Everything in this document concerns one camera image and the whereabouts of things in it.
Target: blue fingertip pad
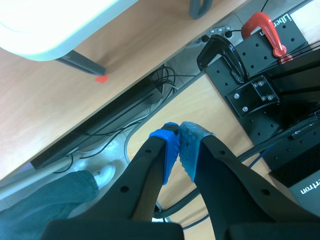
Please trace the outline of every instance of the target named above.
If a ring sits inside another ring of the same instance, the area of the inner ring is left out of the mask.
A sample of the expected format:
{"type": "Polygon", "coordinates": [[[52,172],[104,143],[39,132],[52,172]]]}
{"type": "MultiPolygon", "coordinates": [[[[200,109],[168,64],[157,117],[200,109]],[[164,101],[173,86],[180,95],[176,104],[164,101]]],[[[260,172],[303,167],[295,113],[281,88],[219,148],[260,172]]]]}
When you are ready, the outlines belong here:
{"type": "Polygon", "coordinates": [[[180,127],[180,162],[185,172],[194,182],[197,170],[199,148],[201,140],[209,135],[215,136],[202,126],[191,122],[184,121],[180,127]]]}
{"type": "Polygon", "coordinates": [[[166,185],[180,150],[179,125],[174,122],[167,122],[161,129],[152,132],[149,135],[150,137],[158,137],[166,141],[163,182],[163,185],[166,185]]]}

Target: blue pants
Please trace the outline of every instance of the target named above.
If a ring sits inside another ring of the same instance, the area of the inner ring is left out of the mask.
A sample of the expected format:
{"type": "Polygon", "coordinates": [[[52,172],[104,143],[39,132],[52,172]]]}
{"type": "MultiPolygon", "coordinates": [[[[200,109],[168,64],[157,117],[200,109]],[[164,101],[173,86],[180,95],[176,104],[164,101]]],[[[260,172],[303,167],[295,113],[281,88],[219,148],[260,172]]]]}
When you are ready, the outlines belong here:
{"type": "Polygon", "coordinates": [[[52,181],[0,212],[0,240],[39,240],[49,222],[66,219],[73,209],[98,193],[88,171],[71,172],[52,181]]]}

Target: gray chair leg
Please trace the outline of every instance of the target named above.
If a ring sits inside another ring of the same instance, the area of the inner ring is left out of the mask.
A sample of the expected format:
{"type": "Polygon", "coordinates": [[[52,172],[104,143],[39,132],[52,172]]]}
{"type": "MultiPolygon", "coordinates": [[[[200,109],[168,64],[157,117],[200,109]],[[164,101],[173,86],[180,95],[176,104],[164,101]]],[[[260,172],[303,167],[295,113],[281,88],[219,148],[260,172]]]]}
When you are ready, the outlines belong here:
{"type": "Polygon", "coordinates": [[[74,50],[56,59],[56,61],[88,74],[103,76],[106,73],[106,69],[103,66],[100,66],[74,50]]]}

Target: blue cable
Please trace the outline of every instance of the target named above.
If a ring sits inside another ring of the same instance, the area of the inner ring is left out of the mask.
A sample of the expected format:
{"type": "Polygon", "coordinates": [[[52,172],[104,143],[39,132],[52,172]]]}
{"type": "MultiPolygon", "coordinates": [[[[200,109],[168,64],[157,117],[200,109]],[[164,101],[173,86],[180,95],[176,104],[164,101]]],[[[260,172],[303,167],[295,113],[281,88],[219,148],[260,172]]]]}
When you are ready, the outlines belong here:
{"type": "MultiPolygon", "coordinates": [[[[268,147],[268,148],[267,148],[266,150],[264,150],[263,152],[261,152],[260,155],[259,155],[255,160],[253,160],[252,163],[250,163],[250,165],[248,166],[248,168],[251,169],[262,157],[264,157],[264,156],[270,151],[270,149],[271,149],[272,147],[273,147],[273,145],[270,146],[270,147],[268,147]]],[[[206,220],[208,217],[209,217],[209,214],[205,215],[205,216],[204,216],[203,218],[201,218],[200,220],[195,221],[194,223],[191,223],[190,225],[183,227],[182,230],[184,231],[184,230],[187,230],[187,229],[189,229],[189,228],[192,228],[192,227],[194,227],[195,225],[197,225],[197,224],[199,224],[199,223],[202,223],[202,222],[203,222],[204,220],[206,220]]]]}
{"type": "Polygon", "coordinates": [[[273,147],[273,145],[270,146],[270,147],[268,147],[268,148],[267,148],[266,150],[264,150],[263,152],[261,152],[260,155],[259,155],[255,160],[253,160],[252,163],[250,163],[250,165],[248,166],[248,168],[252,168],[252,167],[260,160],[260,158],[264,157],[264,156],[270,151],[270,149],[271,149],[272,147],[273,147]]]}

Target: red c-clamp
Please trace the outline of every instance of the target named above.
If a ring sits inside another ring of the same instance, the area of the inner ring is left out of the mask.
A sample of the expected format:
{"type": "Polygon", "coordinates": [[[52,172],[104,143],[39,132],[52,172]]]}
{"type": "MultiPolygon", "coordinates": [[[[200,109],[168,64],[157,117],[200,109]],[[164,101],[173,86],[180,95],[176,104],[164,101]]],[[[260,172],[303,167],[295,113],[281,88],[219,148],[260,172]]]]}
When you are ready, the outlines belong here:
{"type": "Polygon", "coordinates": [[[265,36],[268,38],[273,47],[273,55],[277,58],[286,54],[287,48],[281,44],[277,30],[270,17],[263,12],[256,12],[250,19],[242,26],[241,35],[243,40],[250,37],[253,30],[260,27],[265,36]]]}

